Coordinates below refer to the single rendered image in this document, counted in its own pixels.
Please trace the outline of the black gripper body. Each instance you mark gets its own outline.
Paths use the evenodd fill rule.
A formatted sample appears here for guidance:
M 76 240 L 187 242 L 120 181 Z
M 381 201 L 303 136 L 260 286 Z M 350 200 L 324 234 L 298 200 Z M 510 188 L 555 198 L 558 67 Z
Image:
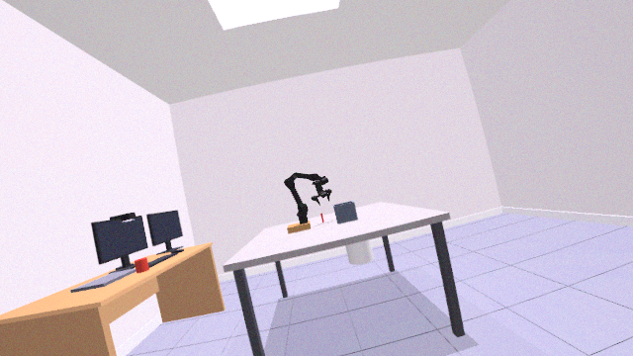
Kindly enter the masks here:
M 316 191 L 317 191 L 317 192 L 318 192 L 318 191 L 321 191 L 321 189 L 323 189 L 323 188 L 322 188 L 322 187 L 320 187 L 320 188 L 316 189 Z M 327 189 L 327 192 L 328 192 L 328 194 L 332 193 L 332 191 L 331 191 L 330 189 Z M 317 198 L 318 198 L 318 193 L 317 193 L 317 196 L 312 196 L 312 200 L 313 200 L 313 201 L 317 200 Z

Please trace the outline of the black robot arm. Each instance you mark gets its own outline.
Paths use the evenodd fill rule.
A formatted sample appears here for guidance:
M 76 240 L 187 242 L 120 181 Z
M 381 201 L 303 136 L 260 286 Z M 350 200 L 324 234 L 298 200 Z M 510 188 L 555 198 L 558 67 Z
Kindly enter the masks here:
M 288 189 L 290 189 L 297 205 L 298 205 L 298 213 L 297 213 L 297 217 L 299 218 L 299 222 L 300 224 L 304 224 L 304 223 L 308 223 L 308 207 L 307 204 L 304 204 L 295 188 L 295 180 L 296 178 L 304 178 L 304 179 L 309 179 L 311 181 L 315 181 L 313 182 L 313 185 L 316 186 L 316 189 L 322 187 L 321 185 L 324 185 L 326 183 L 328 183 L 328 179 L 323 176 L 320 177 L 317 174 L 304 174 L 304 173 L 293 173 L 292 176 L 290 176 L 289 178 L 285 179 L 284 184 L 286 185 L 286 187 Z M 318 191 L 318 196 L 319 197 L 326 197 L 328 194 L 327 190 L 323 190 L 321 189 L 321 191 Z

